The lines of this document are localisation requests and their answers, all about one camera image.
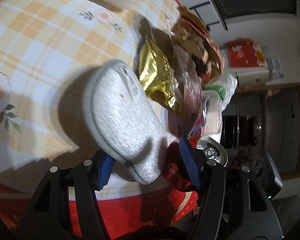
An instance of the plastic container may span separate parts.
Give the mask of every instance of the plastic container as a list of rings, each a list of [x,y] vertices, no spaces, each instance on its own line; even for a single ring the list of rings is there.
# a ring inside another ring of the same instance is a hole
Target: plastic container
[[[222,111],[221,99],[216,91],[203,91],[202,104],[206,104],[207,100],[210,102],[209,109],[206,113],[206,122],[201,129],[201,135],[217,134],[222,129]]]

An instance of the red packaging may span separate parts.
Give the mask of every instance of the red packaging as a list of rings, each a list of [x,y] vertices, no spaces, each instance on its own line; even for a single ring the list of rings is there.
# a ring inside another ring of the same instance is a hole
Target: red packaging
[[[197,143],[200,138],[201,138],[201,135],[200,136],[191,136],[188,138],[188,141],[191,144],[192,148],[197,148]]]
[[[196,190],[196,187],[191,184],[179,151],[178,142],[171,143],[167,149],[162,175],[173,188],[179,191],[188,192]]]
[[[239,39],[226,43],[231,67],[264,67],[266,61],[257,42]]]

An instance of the white plastic bag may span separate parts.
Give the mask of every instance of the white plastic bag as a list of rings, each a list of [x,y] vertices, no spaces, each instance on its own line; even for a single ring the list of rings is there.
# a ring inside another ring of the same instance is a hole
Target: white plastic bag
[[[205,90],[215,90],[218,92],[221,103],[221,111],[226,109],[226,106],[230,103],[231,97],[233,96],[235,89],[237,88],[238,81],[237,79],[223,71],[220,78],[205,86]]]

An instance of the tablecloth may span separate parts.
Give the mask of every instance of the tablecloth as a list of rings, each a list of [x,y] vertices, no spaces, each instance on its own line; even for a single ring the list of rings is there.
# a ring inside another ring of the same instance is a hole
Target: tablecloth
[[[0,217],[10,229],[17,229],[52,165],[74,167],[95,153],[81,110],[90,72],[111,58],[133,68],[144,24],[163,41],[177,6],[176,0],[137,0],[127,11],[112,11],[93,0],[1,0]],[[165,110],[151,104],[165,125]],[[96,192],[112,239],[167,226],[196,206],[196,193],[167,187],[162,178],[141,186],[116,165],[109,184]],[[73,189],[69,199],[75,200]],[[80,235],[75,201],[69,207]]]

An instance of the gold foil wrapper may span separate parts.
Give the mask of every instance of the gold foil wrapper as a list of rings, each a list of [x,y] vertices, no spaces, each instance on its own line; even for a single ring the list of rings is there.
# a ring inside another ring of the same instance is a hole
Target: gold foil wrapper
[[[198,74],[203,84],[218,80],[225,64],[219,47],[196,15],[186,6],[180,6],[178,10],[180,18],[171,30],[174,33],[171,38],[172,44],[181,46],[189,55],[194,55],[207,66]]]
[[[151,39],[146,39],[140,50],[139,80],[148,97],[160,91],[164,95],[165,105],[181,112],[181,104],[175,95],[178,93],[178,82],[167,57]]]

